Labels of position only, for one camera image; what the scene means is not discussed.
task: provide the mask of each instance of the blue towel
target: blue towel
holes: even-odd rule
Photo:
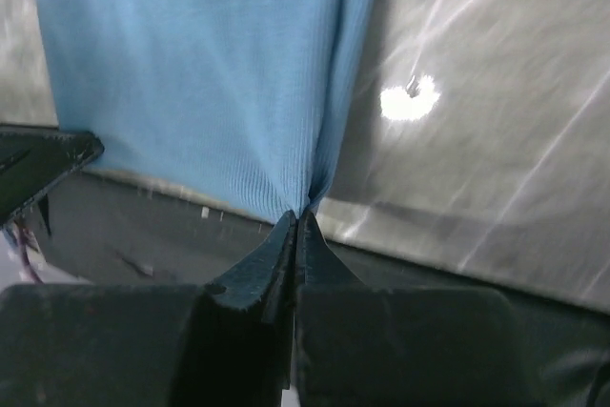
[[[60,127],[99,168],[277,221],[330,187],[372,0],[37,0]]]

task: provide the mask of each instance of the marble pattern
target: marble pattern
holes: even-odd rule
[[[53,124],[35,4],[0,17],[0,121]],[[325,234],[610,310],[609,22],[608,0],[376,0]]]

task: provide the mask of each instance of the folded fabric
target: folded fabric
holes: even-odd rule
[[[59,123],[95,163],[276,221],[328,190],[372,0],[37,0]]]

